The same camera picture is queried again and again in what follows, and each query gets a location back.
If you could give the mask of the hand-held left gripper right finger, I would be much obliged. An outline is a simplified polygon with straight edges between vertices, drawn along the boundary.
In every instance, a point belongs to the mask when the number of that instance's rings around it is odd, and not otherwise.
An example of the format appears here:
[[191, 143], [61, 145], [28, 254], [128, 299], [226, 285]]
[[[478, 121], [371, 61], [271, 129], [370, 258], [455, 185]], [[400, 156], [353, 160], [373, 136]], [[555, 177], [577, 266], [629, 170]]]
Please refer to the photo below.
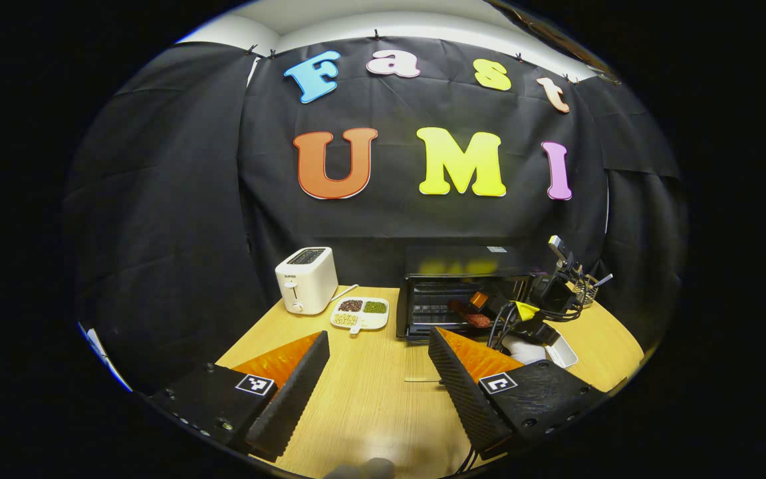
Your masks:
[[553, 362], [526, 365], [446, 329], [431, 330], [428, 355], [483, 460], [545, 442], [607, 399]]

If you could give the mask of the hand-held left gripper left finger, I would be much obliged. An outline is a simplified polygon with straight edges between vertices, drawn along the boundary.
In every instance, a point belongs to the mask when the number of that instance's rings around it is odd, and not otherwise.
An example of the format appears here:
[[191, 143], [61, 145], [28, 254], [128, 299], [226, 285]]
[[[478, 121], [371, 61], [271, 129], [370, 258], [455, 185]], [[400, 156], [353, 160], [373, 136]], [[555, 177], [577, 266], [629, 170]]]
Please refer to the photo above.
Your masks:
[[327, 331], [227, 368], [204, 364], [151, 405], [207, 440], [262, 460], [283, 455], [330, 357]]

